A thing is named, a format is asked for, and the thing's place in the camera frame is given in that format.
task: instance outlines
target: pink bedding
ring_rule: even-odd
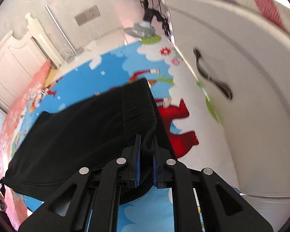
[[[37,93],[43,88],[44,82],[49,74],[51,63],[47,60],[41,69],[33,76],[28,88],[22,96],[11,106],[8,114],[3,122],[0,135],[0,179],[5,175],[8,168],[8,162],[12,157],[12,140],[15,130],[22,120],[23,112],[26,109],[30,99],[35,98]],[[28,217],[27,207],[23,204],[20,197],[6,187],[5,201],[8,205],[7,214],[14,228],[18,228],[20,224]]]

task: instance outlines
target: electrical outlet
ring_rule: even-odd
[[[81,26],[82,24],[84,24],[92,19],[95,19],[99,16],[101,16],[100,11],[99,11],[97,5],[94,5],[91,8],[89,8],[88,10],[79,13],[74,18],[75,18],[77,24],[79,26]]]

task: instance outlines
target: metal rivet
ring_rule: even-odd
[[[87,174],[89,172],[89,168],[87,167],[82,167],[80,170],[79,170],[79,173],[80,174]]]
[[[170,165],[170,166],[173,166],[173,165],[176,164],[176,161],[175,161],[174,159],[168,159],[168,160],[166,161],[166,164],[168,164],[168,165]]]
[[[127,161],[127,160],[126,160],[125,158],[118,158],[118,159],[116,160],[117,164],[119,164],[119,165],[125,164],[126,161]]]
[[[211,169],[211,168],[204,168],[203,169],[203,172],[205,173],[205,174],[207,174],[207,175],[211,175],[212,173],[213,173],[213,170]]]

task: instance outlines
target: foam play mat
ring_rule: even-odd
[[[85,98],[143,77],[150,85],[179,160],[195,170],[213,168],[228,184],[238,188],[234,163],[219,118],[202,85],[171,43],[159,37],[95,56],[32,93],[19,116],[10,149],[5,150],[1,146],[0,156],[5,154],[11,160],[43,111],[61,111]],[[0,177],[4,175],[2,163],[0,159]],[[27,208],[34,212],[42,204],[12,190],[8,191],[8,195],[7,213],[15,228],[28,216]],[[119,207],[118,232],[133,231],[174,231],[170,189],[152,187],[141,198]]]

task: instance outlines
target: white wall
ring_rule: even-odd
[[[155,6],[158,5],[158,0],[154,0],[154,3]],[[95,4],[101,17],[78,26],[74,16]],[[134,21],[140,21],[143,17],[143,8],[139,0],[4,0],[0,6],[0,40],[9,30],[14,31],[14,37],[22,38],[27,31],[24,17],[30,12],[40,21],[58,51],[66,47],[67,43],[45,5],[53,11],[75,48],[87,45],[90,42],[90,35],[95,37],[97,32],[106,35],[120,27],[132,26]],[[153,25],[157,33],[163,34],[160,23],[154,20]]]

